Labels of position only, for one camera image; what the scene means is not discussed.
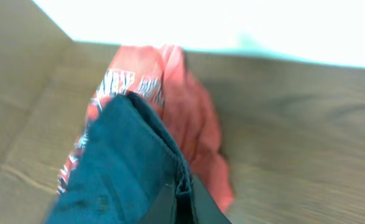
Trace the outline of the navy blue shorts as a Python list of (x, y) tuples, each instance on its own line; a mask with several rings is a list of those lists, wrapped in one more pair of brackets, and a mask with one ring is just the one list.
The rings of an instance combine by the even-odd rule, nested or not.
[(139, 223), (165, 184), (175, 184), (175, 223), (194, 223), (182, 152), (143, 98), (118, 95), (90, 126), (81, 160), (47, 223)]

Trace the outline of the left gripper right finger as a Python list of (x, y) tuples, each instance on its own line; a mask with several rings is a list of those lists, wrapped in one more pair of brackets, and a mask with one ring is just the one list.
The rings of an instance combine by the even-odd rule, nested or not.
[(194, 224), (231, 224), (197, 175), (192, 176)]

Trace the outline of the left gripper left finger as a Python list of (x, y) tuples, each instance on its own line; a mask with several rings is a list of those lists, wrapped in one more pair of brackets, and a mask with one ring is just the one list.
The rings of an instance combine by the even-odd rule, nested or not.
[(174, 224), (177, 210), (175, 184), (165, 184), (140, 224)]

